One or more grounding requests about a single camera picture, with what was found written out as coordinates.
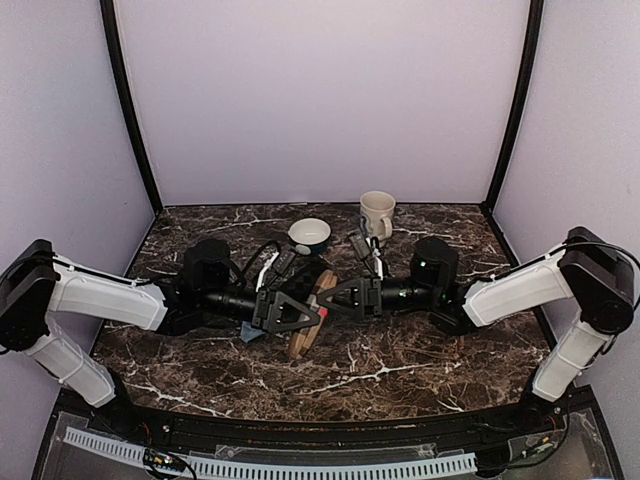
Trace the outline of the light blue cloth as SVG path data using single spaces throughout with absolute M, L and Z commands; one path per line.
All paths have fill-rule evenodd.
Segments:
M 240 339 L 248 344 L 265 335 L 263 330 L 253 327 L 249 322 L 243 322 L 240 327 Z

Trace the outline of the black checkered glasses case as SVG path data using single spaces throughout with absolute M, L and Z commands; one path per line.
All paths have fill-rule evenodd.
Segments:
M 300 267 L 283 285 L 282 291 L 298 302 L 312 293 L 320 275 L 328 268 L 323 261 L 312 261 Z

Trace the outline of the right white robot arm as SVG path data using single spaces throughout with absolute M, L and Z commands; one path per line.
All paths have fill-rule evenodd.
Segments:
M 457 282 L 458 252 L 445 241 L 419 239 L 405 278 L 358 277 L 317 297 L 331 312 L 360 319 L 385 311 L 425 311 L 441 331 L 462 336 L 513 314 L 572 299 L 577 314 L 569 330 L 532 376 L 528 397 L 510 413 L 521 434 L 534 432 L 549 405 L 632 324 L 639 307 L 639 261 L 585 227 L 574 227 L 548 252 L 504 273 Z

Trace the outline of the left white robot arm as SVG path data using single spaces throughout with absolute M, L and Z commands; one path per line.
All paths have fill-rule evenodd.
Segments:
M 141 427 L 141 415 L 127 403 L 120 380 L 74 342 L 53 313 L 118 321 L 168 336 L 203 326 L 207 314 L 268 333 L 295 331 L 321 322 L 305 301 L 313 277 L 323 271 L 319 265 L 304 269 L 289 290 L 248 288 L 229 245 L 206 239 L 184 252 L 177 274 L 134 280 L 76 264 L 38 239 L 1 276 L 1 345 L 33 358 L 88 405 L 102 409 L 103 421 L 117 434 L 131 436 Z

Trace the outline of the white and navy bowl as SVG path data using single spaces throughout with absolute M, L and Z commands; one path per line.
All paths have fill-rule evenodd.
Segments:
M 288 237 L 295 251 L 303 256 L 322 254 L 332 234 L 330 225 L 318 218 L 303 218 L 294 222 Z

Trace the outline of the white seahorse mug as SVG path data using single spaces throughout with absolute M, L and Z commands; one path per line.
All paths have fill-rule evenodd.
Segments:
M 369 191 L 360 197 L 360 215 L 368 237 L 375 237 L 384 246 L 393 233 L 395 198 L 382 191 Z

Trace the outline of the black front rail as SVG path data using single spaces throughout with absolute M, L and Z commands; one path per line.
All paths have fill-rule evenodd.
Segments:
M 487 449 L 514 438 L 514 432 L 481 429 L 514 413 L 514 404 L 466 413 L 362 422 L 276 422 L 225 419 L 140 407 L 154 446 L 178 451 L 213 451 L 218 445 L 334 450 L 399 447 L 434 443 L 447 448 Z

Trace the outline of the right black frame post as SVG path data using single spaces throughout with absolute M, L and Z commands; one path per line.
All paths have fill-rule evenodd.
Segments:
M 544 4 L 544 0 L 529 1 L 522 53 L 519 62 L 513 98 L 511 101 L 509 115 L 507 118 L 494 172 L 485 200 L 482 202 L 483 208 L 487 211 L 488 215 L 493 215 L 496 209 L 502 188 L 504 186 L 504 182 L 506 180 L 509 164 L 515 149 L 516 140 L 524 114 L 533 74 L 542 26 Z

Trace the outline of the black frame post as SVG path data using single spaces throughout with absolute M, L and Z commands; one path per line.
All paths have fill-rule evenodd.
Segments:
M 544 0 L 529 1 L 522 53 L 519 62 L 513 98 L 511 101 L 509 115 L 507 118 L 494 172 L 485 200 L 482 202 L 483 208 L 487 211 L 488 215 L 493 215 L 496 209 L 502 188 L 504 186 L 504 182 L 506 180 L 509 164 L 515 149 L 516 140 L 524 114 L 533 74 L 542 26 L 544 4 Z
M 164 205 L 152 172 L 134 105 L 116 18 L 116 5 L 112 0 L 100 0 L 99 6 L 120 109 L 147 199 L 154 215 L 157 216 L 163 211 Z

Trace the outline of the left black frame post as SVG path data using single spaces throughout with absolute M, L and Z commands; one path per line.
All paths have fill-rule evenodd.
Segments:
M 100 0 L 99 6 L 120 109 L 147 199 L 154 215 L 157 216 L 163 211 L 164 205 L 152 172 L 134 105 L 116 18 L 116 5 L 112 0 Z

